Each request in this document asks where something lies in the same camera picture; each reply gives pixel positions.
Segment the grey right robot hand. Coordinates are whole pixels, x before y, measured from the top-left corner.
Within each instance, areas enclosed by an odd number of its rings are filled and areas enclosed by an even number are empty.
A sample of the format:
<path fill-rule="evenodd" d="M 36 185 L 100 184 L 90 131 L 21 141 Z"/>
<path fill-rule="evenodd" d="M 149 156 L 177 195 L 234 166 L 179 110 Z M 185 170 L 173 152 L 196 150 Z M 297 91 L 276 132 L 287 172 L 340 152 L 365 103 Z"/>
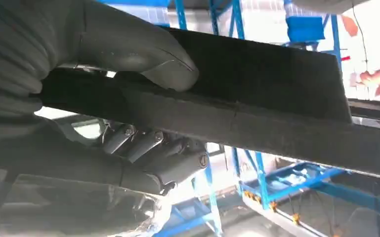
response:
<path fill-rule="evenodd" d="M 151 194 L 161 182 L 113 155 L 67 139 L 35 112 L 59 66 L 132 71 L 186 91 L 198 69 L 166 30 L 94 0 L 0 0 L 0 169 Z"/>

